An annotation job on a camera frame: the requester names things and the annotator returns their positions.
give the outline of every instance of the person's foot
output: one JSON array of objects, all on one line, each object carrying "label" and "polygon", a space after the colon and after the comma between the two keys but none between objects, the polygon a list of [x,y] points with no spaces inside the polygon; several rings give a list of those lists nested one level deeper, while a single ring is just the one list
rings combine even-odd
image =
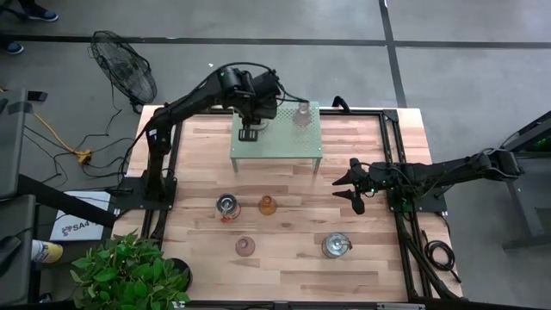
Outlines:
[{"label": "person's foot", "polygon": [[23,45],[17,42],[9,43],[5,49],[6,53],[10,55],[19,55],[20,53],[23,53],[24,50],[25,50],[25,47],[23,47]]},{"label": "person's foot", "polygon": [[35,5],[32,8],[25,8],[24,10],[28,19],[33,21],[55,22],[59,19],[59,15],[42,8],[40,5]]}]

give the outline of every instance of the fan grille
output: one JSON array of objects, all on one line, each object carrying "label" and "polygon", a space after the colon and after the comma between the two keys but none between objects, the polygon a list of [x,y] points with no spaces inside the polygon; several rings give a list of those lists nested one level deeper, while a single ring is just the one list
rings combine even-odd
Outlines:
[{"label": "fan grille", "polygon": [[90,48],[103,73],[131,102],[153,102],[157,85],[151,68],[124,39],[110,31],[96,31]]}]

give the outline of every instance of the wooden tabletop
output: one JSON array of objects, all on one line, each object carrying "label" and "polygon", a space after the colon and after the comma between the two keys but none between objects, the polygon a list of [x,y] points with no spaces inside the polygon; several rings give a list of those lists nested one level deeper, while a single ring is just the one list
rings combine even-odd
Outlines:
[{"label": "wooden tabletop", "polygon": [[[139,131],[155,108],[144,107]],[[407,161],[429,164],[420,111],[398,111]],[[234,173],[229,158],[232,117],[196,115],[184,122],[176,203],[166,222],[163,251],[165,257],[181,258],[191,266],[192,300],[406,301],[396,226],[385,193],[364,198],[363,215],[331,195],[347,189],[331,183],[347,171],[351,157],[384,161],[379,122],[369,116],[322,116],[321,126],[324,158],[318,174],[307,159],[241,160],[239,173]],[[129,174],[140,176],[146,163],[147,144],[142,139],[133,149]],[[242,207],[230,223],[222,223],[214,207],[224,193],[237,196]],[[272,215],[257,209],[265,194],[277,201]],[[126,213],[115,223],[114,233],[137,228],[139,232],[143,217],[141,210]],[[442,219],[420,214],[419,225],[429,239],[450,245]],[[334,232],[347,235],[354,246],[338,259],[326,258],[320,245]],[[242,236],[256,243],[247,258],[235,251]],[[412,267],[420,292],[417,265]],[[437,274],[461,295],[461,286],[449,272]]]}]

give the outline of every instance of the gray floor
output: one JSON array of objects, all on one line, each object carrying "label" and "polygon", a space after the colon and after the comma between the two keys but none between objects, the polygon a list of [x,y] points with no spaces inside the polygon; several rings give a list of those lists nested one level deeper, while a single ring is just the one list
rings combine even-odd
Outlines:
[{"label": "gray floor", "polygon": [[[551,21],[547,18],[551,4],[545,0],[387,1],[396,40],[551,41]],[[133,36],[384,39],[376,0],[42,3],[61,14],[57,23],[21,24],[2,15],[0,29],[24,34],[86,35],[104,28]],[[110,85],[89,58],[87,45],[26,42],[25,46],[27,51],[20,57],[0,56],[0,86],[47,91],[47,102],[36,110],[72,145],[87,133],[104,131],[115,110]],[[341,95],[352,106],[396,107],[385,47],[134,47],[152,63],[159,102],[175,99],[193,87],[211,70],[209,64],[247,60],[274,66],[290,91],[325,106],[335,95]],[[498,146],[551,106],[551,50],[399,48],[397,54],[408,107],[422,110],[434,161]],[[117,91],[115,105],[124,109],[122,114],[109,137],[92,138],[87,145],[91,149],[135,132],[138,116]],[[30,119],[28,125],[46,134],[36,120]],[[59,152],[40,138],[35,140],[51,154]],[[105,164],[120,156],[127,145],[128,141],[121,142],[93,160]],[[37,179],[49,177],[52,160],[28,141],[25,149],[24,170]],[[74,158],[63,158],[60,163],[69,175],[69,182],[61,189],[116,183],[113,177],[90,180]],[[60,177],[51,185],[61,182]],[[465,296],[474,301],[551,307],[551,249],[501,249],[506,240],[525,234],[505,185],[487,181],[457,185],[446,194],[446,200]],[[54,286],[53,290],[65,298],[68,293],[63,288],[68,285]]]}]

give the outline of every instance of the yellow extension cord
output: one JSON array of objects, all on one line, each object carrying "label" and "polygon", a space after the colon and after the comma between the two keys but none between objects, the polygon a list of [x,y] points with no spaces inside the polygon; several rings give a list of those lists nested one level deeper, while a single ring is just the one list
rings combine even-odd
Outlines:
[{"label": "yellow extension cord", "polygon": [[78,163],[79,164],[87,164],[90,162],[90,160],[92,159],[92,151],[91,150],[86,150],[86,151],[78,151],[78,150],[75,150],[73,149],[72,147],[69,147],[65,142],[63,142],[63,140],[58,136],[58,134],[55,132],[55,130],[53,130],[53,128],[48,125],[48,123],[46,123],[46,121],[44,121],[39,115],[37,115],[36,113],[33,113],[34,117],[36,117],[49,131],[50,133],[53,134],[53,137],[59,142],[61,143],[61,145],[63,146],[63,148],[65,148],[69,153],[77,156],[78,158]]}]

